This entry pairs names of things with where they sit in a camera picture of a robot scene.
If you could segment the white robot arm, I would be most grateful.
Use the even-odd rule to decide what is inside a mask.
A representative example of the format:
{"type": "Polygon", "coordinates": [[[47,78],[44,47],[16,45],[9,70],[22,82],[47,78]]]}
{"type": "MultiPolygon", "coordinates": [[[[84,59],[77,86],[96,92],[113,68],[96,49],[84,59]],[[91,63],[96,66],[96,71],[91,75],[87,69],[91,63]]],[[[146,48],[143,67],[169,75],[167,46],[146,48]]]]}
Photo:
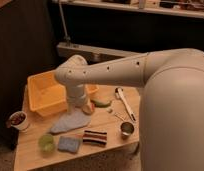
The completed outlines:
{"type": "Polygon", "coordinates": [[[55,70],[68,101],[86,83],[141,87],[142,171],[204,171],[204,52],[182,48],[89,65],[74,55],[55,70]]]}

